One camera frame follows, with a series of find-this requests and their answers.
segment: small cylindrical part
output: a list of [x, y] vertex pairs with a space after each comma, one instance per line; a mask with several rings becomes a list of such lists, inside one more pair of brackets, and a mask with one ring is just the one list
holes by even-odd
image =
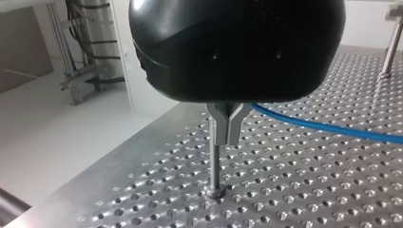
[[30, 206], [0, 188], [0, 227], [4, 227], [24, 214]]
[[398, 18], [396, 25], [394, 26], [393, 36], [391, 42], [389, 43], [388, 51], [386, 52], [385, 62], [382, 67], [381, 75], [390, 75], [393, 59], [397, 51], [397, 46], [399, 45], [400, 37], [403, 30], [403, 22], [401, 18]]
[[220, 147], [215, 143], [214, 119], [210, 121], [210, 187], [220, 191]]

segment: black rounded housing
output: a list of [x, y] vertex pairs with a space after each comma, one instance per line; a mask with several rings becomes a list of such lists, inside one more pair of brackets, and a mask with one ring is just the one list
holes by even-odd
[[323, 82], [344, 0], [131, 0], [147, 80], [184, 102], [287, 102]]

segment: perforated metal table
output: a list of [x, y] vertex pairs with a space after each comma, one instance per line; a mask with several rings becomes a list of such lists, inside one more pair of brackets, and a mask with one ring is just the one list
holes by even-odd
[[[314, 94], [266, 106], [401, 135], [403, 66], [397, 61], [391, 79], [377, 80], [382, 55], [341, 48]], [[208, 137], [204, 105], [179, 104], [7, 228], [403, 227], [401, 145], [252, 112], [240, 145], [221, 153], [226, 195], [211, 200]]]

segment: blue tube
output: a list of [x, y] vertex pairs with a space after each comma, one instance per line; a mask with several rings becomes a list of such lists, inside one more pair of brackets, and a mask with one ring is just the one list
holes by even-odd
[[266, 116], [269, 116], [271, 118], [274, 118], [276, 120], [283, 121], [283, 122], [286, 122], [289, 124], [305, 126], [305, 127], [309, 127], [309, 128], [316, 129], [316, 130], [328, 131], [328, 132], [333, 132], [336, 134], [352, 136], [352, 137], [362, 138], [362, 139], [366, 139], [366, 140], [381, 141], [381, 142], [385, 142], [385, 143], [389, 142], [389, 143], [403, 144], [402, 136], [387, 135], [387, 134], [375, 133], [375, 132], [370, 132], [370, 131], [365, 131], [365, 130], [357, 130], [357, 129], [336, 126], [336, 125], [331, 125], [331, 124], [326, 124], [326, 123], [309, 122], [309, 121], [304, 121], [304, 120], [296, 119], [293, 117], [288, 117], [288, 116], [278, 114], [278, 113], [271, 111], [267, 108], [264, 108], [263, 106], [260, 106], [258, 104], [251, 104], [251, 106], [258, 112], [261, 112]]

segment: metal post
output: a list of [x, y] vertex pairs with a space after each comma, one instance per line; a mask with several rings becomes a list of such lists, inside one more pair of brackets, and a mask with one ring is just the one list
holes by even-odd
[[396, 19], [393, 36], [392, 36], [391, 42], [389, 44], [388, 51], [386, 52], [385, 62], [383, 63], [382, 71], [379, 74], [379, 77], [381, 77], [381, 78], [391, 76], [393, 59], [394, 59], [394, 56], [397, 51], [397, 46], [399, 45], [402, 30], [403, 30], [402, 18], [399, 17]]
[[[75, 73], [74, 63], [70, 56], [65, 32], [63, 31], [60, 24], [60, 17], [56, 8], [56, 4], [55, 3], [47, 4], [47, 10], [50, 22], [53, 26], [54, 36], [56, 37], [56, 42], [62, 55], [62, 60], [65, 64], [67, 76], [74, 77]], [[77, 85], [74, 85], [70, 89], [70, 95], [72, 99], [72, 105], [78, 105], [82, 101], [80, 97], [80, 87], [78, 87]]]
[[211, 198], [220, 198], [224, 191], [220, 185], [220, 146], [215, 142], [214, 118], [210, 120], [210, 188], [207, 195]]
[[29, 205], [0, 188], [0, 227], [17, 219], [29, 208]]

